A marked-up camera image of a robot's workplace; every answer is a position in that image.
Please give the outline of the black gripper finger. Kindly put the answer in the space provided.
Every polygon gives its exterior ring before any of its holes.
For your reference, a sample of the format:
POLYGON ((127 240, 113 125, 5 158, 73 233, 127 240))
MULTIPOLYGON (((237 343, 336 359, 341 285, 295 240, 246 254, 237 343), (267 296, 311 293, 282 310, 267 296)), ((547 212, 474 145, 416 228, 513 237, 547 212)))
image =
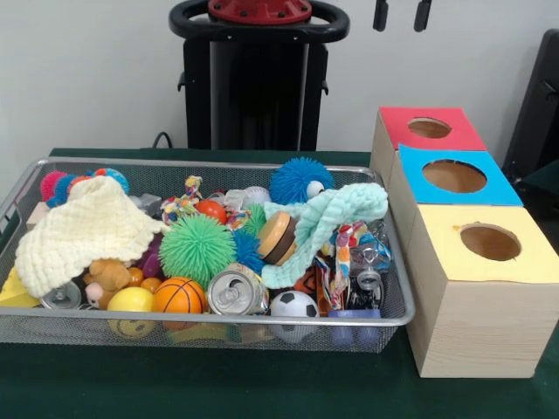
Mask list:
POLYGON ((389 5, 387 0, 376 0, 374 30, 383 32, 386 28, 389 5))
POLYGON ((431 0, 420 0, 418 2, 416 16, 414 20, 414 31, 422 32, 427 28, 431 11, 431 0))

